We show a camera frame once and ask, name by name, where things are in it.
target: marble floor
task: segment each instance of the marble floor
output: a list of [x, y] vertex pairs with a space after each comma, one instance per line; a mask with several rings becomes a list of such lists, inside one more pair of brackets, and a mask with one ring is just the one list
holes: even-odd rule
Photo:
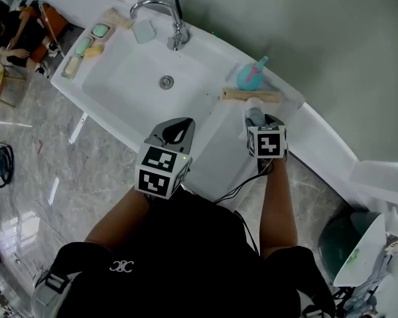
[[[64, 37], [65, 48], [79, 31]], [[51, 66], [56, 68], [59, 61], [55, 58]], [[133, 186], [136, 154], [91, 118], [70, 144], [83, 112], [44, 77], [29, 74], [23, 87], [13, 89], [9, 86], [9, 98], [16, 98], [16, 109], [0, 104], [0, 122], [12, 124], [0, 124], [0, 142], [15, 152], [13, 182], [0, 189], [0, 251], [4, 267], [30, 295], [32, 276], [52, 264], [60, 247], [84, 240]], [[347, 205], [295, 158], [289, 158], [288, 169], [299, 242], [314, 252], [320, 265], [318, 236], [327, 220]], [[56, 177], [59, 184], [49, 205]], [[261, 178], [239, 207], [255, 242], [264, 188]]]

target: drain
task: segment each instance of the drain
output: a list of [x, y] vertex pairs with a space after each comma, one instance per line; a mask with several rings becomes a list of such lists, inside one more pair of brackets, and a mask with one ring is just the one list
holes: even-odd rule
[[171, 76], [163, 76], [159, 80], [159, 85], [163, 89], [170, 89], [174, 85], [174, 79]]

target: chrome faucet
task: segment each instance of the chrome faucet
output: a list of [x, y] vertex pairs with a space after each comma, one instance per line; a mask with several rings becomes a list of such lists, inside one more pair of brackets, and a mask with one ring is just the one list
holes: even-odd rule
[[180, 15], [178, 15], [177, 10], [171, 5], [171, 3], [167, 0], [143, 0], [134, 4], [130, 10], [130, 18], [137, 18], [137, 10], [145, 5], [159, 5], [166, 7], [174, 20], [172, 27], [174, 28], [174, 35], [168, 38], [168, 48], [170, 50], [179, 50], [183, 47], [184, 44], [188, 42], [189, 35], [186, 28], [186, 24], [184, 21], [180, 19]]

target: white sink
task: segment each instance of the white sink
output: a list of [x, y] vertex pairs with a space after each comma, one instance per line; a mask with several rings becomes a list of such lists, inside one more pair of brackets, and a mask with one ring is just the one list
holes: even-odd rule
[[[132, 4], [112, 1], [110, 6], [128, 16]], [[184, 184], [215, 200], [256, 174], [256, 161], [246, 149], [242, 102], [220, 100], [222, 88], [235, 87], [237, 73], [253, 59], [190, 25], [189, 42], [178, 52], [170, 51], [166, 44], [173, 34], [172, 19], [140, 9], [136, 22], [142, 19], [150, 20], [156, 30], [153, 40], [138, 44], [132, 30], [117, 28], [105, 43], [103, 54], [84, 60], [70, 81], [60, 74], [76, 42], [52, 83], [136, 152], [158, 123], [176, 117], [193, 118], [196, 130], [190, 155], [194, 161]], [[283, 93], [282, 103], [269, 104], [266, 112], [288, 124], [304, 98], [273, 72], [265, 69], [264, 74], [261, 88]], [[165, 75], [174, 79], [170, 89], [159, 86]], [[250, 187], [251, 183], [222, 205], [235, 209]]]

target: black and white marker cube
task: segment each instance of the black and white marker cube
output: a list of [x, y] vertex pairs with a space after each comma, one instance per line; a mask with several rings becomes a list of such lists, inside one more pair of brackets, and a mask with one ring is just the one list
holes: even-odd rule
[[143, 143], [135, 165], [137, 191], [169, 199], [184, 181], [190, 156]]
[[285, 153], [285, 126], [247, 128], [248, 147], [256, 158], [282, 158]]

